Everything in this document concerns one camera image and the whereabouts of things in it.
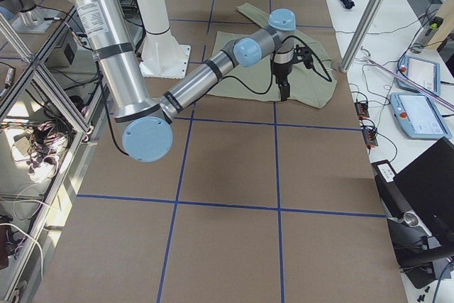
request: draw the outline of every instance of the white table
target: white table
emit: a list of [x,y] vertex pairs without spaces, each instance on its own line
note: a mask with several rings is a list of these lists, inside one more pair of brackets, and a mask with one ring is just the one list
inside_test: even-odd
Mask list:
[[[353,0],[355,6],[351,10],[347,10],[343,7],[339,0],[327,0],[330,15],[333,21],[333,26],[336,31],[351,32],[356,29],[361,19],[362,13],[367,6],[369,0]],[[384,0],[381,8],[378,11],[377,16],[371,25],[370,33],[381,33],[393,31],[396,28],[401,28],[416,21],[417,16],[423,13],[415,14],[411,9],[410,5],[406,0]],[[371,53],[371,58],[380,64],[384,64],[388,61],[397,60],[402,53],[407,49],[411,39],[414,37],[415,32],[419,29],[419,21],[413,23],[408,28],[403,28],[393,33],[383,33],[380,35],[367,35],[362,46]],[[353,37],[352,33],[336,33],[336,38],[339,44],[339,50],[342,56],[348,47],[348,44]],[[357,59],[363,56],[362,52],[359,52]],[[443,60],[436,50],[425,49],[421,54],[416,55],[427,60],[439,62],[441,66],[441,79],[447,82],[454,82],[453,77],[445,66]],[[382,97],[371,94],[366,89],[366,83],[362,75],[362,66],[367,64],[365,62],[356,61],[352,64],[348,70],[348,81],[351,84],[356,84],[359,87],[359,91],[366,94],[369,101],[379,101],[384,103]],[[391,62],[386,65],[390,70],[396,70],[397,63]],[[387,96],[389,85],[393,82],[393,77],[380,71],[377,67],[368,66],[365,67],[365,74],[367,84],[372,92]],[[355,85],[350,86],[351,90],[357,91]],[[400,89],[397,83],[394,84],[392,92],[407,92]],[[441,97],[447,101],[454,103],[454,87],[442,86]],[[359,100],[364,99],[361,95],[358,97]],[[392,166],[397,172],[400,172],[405,168],[411,161],[416,159],[420,154],[427,150],[435,141],[423,141],[423,140],[411,140],[408,139],[398,126],[397,122],[393,117],[390,106],[386,106],[382,110],[381,105],[372,102],[369,106],[370,118],[375,124],[378,124],[380,112],[382,111],[380,125],[378,131],[392,140],[398,149],[397,157],[392,163]],[[451,114],[447,109],[438,106],[442,114]],[[446,118],[445,122],[448,124],[449,129],[454,132],[454,117]],[[377,138],[379,146],[373,148],[370,152],[370,162],[388,159],[391,160],[394,156],[394,147],[392,144],[381,136]],[[431,302],[433,297],[433,291],[435,289],[435,283],[431,284],[431,290],[427,294],[423,289],[416,289],[409,279],[402,275],[404,286],[406,290],[407,299],[413,303],[419,297],[420,294],[425,294],[425,302]],[[452,302],[454,297],[454,280],[442,281],[437,303],[448,303]]]

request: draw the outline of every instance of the black monitor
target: black monitor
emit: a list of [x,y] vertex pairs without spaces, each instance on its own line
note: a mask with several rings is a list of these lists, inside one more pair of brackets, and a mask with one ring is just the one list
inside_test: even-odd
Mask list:
[[394,182],[440,244],[454,244],[454,145],[441,138]]

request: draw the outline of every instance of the white pole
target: white pole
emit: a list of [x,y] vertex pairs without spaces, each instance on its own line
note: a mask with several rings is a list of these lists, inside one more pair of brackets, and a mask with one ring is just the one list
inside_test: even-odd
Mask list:
[[180,45],[170,32],[165,0],[137,0],[147,31],[140,69],[144,76],[183,78],[191,47]]

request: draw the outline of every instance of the light blue joint cap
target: light blue joint cap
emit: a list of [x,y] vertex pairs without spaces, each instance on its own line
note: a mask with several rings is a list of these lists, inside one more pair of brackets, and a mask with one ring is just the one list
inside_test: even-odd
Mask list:
[[262,48],[255,40],[243,38],[233,46],[233,54],[240,65],[250,67],[262,59]]
[[0,13],[5,17],[7,21],[10,21],[12,18],[14,18],[14,13],[9,11],[8,9],[5,9],[4,7],[0,6]]
[[172,147],[172,129],[159,117],[141,117],[128,125],[123,132],[122,142],[125,151],[134,160],[156,161]]
[[281,31],[294,31],[297,29],[295,13],[289,9],[274,10],[268,18],[268,24]]

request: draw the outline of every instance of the green cloth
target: green cloth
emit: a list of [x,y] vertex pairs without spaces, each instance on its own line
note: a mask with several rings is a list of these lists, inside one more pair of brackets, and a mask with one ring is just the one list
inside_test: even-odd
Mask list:
[[[269,15],[250,4],[239,6],[237,7],[237,10],[258,24],[260,27],[268,25]],[[331,59],[319,42],[298,30],[295,31],[295,36],[301,38],[311,47],[311,49],[320,57],[327,69],[331,67]],[[218,32],[216,35],[216,42],[214,44],[214,53],[223,48],[228,41],[243,37],[246,37],[246,35]],[[316,70],[323,74],[323,69],[315,59],[314,65]],[[230,72],[230,75],[241,79],[251,89],[254,89],[257,92],[263,92],[270,84],[270,59],[263,58],[258,64],[253,65],[252,67],[242,67],[239,65]],[[302,63],[293,66],[293,71],[288,76],[288,79],[290,83],[290,99],[295,99],[316,108],[322,108],[326,105],[326,103],[328,103],[330,98],[333,96],[337,83],[334,78],[332,82],[327,82],[312,70],[306,69]],[[225,79],[216,85],[209,92],[209,94],[222,97],[233,97],[237,99],[279,101],[279,88],[277,87],[274,79],[272,82],[273,85],[271,90],[267,94],[256,95],[249,92],[236,79]]]

